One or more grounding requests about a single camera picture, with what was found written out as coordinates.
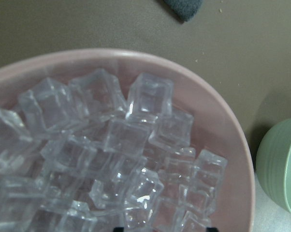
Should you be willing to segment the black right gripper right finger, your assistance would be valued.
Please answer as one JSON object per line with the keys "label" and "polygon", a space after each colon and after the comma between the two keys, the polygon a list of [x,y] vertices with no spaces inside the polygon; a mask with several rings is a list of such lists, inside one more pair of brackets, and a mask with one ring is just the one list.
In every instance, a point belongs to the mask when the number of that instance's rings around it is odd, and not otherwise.
{"label": "black right gripper right finger", "polygon": [[207,227],[206,232],[219,232],[218,228],[216,227]]}

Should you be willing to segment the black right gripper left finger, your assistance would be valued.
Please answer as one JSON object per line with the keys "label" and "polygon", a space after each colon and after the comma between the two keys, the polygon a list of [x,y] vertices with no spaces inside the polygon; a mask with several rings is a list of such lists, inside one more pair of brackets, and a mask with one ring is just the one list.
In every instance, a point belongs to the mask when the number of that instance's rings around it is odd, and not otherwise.
{"label": "black right gripper left finger", "polygon": [[113,232],[124,232],[124,227],[115,227]]}

